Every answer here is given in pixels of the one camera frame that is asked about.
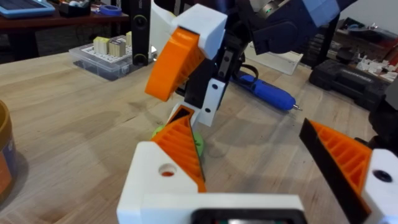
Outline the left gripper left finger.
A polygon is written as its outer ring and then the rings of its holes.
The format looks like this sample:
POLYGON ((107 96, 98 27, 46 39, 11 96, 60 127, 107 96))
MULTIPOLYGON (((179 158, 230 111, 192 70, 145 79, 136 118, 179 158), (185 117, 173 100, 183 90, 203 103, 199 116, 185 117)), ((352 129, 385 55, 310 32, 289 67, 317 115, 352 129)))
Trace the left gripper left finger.
POLYGON ((150 141, 139 142, 117 206, 119 223, 304 222, 296 195, 209 193, 193 125, 200 112, 177 105, 150 141))

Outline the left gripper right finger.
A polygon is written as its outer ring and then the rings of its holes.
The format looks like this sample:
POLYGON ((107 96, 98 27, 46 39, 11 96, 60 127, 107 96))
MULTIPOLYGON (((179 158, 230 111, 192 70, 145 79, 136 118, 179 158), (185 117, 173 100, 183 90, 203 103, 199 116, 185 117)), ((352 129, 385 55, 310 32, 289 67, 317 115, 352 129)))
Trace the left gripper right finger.
POLYGON ((371 146, 305 119, 299 137, 350 223, 397 224, 397 147, 371 146))

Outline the bare white finger of the right gripper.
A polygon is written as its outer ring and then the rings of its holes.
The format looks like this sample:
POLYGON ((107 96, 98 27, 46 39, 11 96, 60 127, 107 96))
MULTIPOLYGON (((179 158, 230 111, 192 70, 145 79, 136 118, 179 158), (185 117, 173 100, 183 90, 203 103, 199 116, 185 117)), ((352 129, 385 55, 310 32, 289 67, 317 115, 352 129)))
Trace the bare white finger of the right gripper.
POLYGON ((190 120, 193 127, 195 127, 198 123, 204 124, 206 126, 212 125, 224 89, 224 82, 221 82, 215 78, 212 78, 209 81, 202 108, 199 109, 196 106, 190 106, 191 109, 194 110, 194 114, 190 120))

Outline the finger of the right gripper with orange wedge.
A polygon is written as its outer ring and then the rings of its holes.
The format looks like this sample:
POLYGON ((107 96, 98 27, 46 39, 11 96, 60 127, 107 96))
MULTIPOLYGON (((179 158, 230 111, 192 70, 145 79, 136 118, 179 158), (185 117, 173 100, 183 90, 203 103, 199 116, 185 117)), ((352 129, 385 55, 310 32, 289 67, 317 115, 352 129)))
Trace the finger of the right gripper with orange wedge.
POLYGON ((201 4, 176 16, 153 3, 150 18, 149 44, 158 56, 145 92, 167 101, 202 61, 214 59, 228 17, 201 4))

